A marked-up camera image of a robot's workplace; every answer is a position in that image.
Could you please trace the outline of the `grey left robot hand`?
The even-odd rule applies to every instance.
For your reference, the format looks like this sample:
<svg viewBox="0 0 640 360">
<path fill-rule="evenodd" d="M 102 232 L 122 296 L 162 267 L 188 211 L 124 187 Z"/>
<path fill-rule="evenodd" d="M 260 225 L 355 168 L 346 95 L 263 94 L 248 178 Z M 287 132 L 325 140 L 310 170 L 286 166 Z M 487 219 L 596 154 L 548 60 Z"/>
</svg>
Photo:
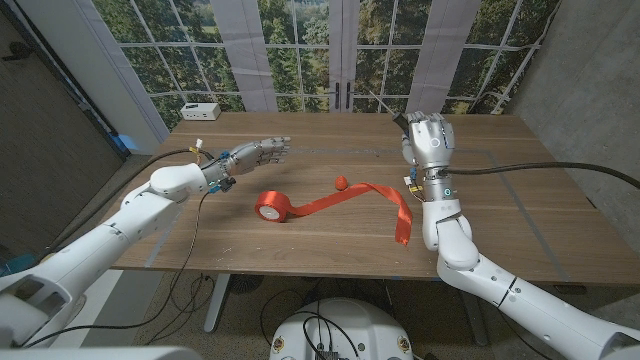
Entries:
<svg viewBox="0 0 640 360">
<path fill-rule="evenodd" d="M 244 143 L 206 163 L 201 170 L 211 185 L 229 188 L 236 183 L 237 176 L 262 165 L 283 162 L 290 142 L 291 138 L 284 136 Z"/>
</svg>

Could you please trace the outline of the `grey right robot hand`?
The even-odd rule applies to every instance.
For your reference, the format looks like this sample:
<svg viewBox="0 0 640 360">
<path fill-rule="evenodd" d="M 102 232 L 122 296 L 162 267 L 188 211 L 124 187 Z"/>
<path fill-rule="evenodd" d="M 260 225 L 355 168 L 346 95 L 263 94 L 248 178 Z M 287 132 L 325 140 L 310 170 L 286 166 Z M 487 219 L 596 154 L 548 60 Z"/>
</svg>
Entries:
<svg viewBox="0 0 640 360">
<path fill-rule="evenodd" d="M 440 113 L 421 111 L 406 115 L 408 134 L 404 135 L 403 156 L 416 169 L 426 202 L 453 200 L 455 189 L 445 169 L 455 149 L 452 124 Z"/>
</svg>

